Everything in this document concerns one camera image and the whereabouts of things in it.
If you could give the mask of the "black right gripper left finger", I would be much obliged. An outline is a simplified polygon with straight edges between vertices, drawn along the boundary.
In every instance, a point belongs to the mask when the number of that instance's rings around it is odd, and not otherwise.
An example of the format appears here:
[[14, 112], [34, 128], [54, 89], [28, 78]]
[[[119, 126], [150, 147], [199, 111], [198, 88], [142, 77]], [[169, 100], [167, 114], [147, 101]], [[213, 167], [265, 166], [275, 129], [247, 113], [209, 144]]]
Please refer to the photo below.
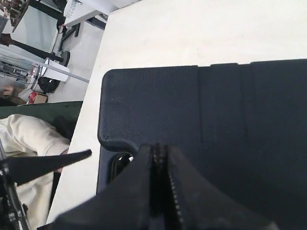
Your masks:
[[59, 215], [56, 230], [147, 230], [150, 223], [151, 145], [103, 191]]

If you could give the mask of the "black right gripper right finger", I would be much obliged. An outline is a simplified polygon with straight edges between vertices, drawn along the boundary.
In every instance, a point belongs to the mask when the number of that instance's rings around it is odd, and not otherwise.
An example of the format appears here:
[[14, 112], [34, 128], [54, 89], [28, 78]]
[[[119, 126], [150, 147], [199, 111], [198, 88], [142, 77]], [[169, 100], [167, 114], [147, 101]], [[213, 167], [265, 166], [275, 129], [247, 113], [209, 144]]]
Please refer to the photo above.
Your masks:
[[205, 179], [176, 146], [165, 147], [176, 222], [181, 230], [277, 230], [277, 224]]

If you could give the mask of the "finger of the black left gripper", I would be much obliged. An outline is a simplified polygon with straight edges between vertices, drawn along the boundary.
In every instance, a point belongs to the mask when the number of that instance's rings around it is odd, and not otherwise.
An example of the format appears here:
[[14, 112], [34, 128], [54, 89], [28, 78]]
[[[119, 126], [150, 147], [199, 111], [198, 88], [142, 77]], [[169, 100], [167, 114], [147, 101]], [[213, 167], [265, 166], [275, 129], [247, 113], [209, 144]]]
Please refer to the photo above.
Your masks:
[[92, 151], [87, 149], [71, 154], [43, 157], [12, 157], [7, 159], [8, 176], [11, 183], [23, 185], [48, 173], [89, 158]]

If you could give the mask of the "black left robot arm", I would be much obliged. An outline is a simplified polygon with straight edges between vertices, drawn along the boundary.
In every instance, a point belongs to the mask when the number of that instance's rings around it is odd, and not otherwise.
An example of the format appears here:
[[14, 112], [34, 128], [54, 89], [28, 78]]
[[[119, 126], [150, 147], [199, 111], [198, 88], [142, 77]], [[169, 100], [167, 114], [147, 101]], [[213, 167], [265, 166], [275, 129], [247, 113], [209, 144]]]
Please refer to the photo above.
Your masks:
[[6, 157], [0, 147], [0, 228], [2, 230], [29, 230], [26, 209], [16, 192], [23, 185], [50, 172], [82, 161], [92, 155], [87, 149], [68, 155], [44, 157]]

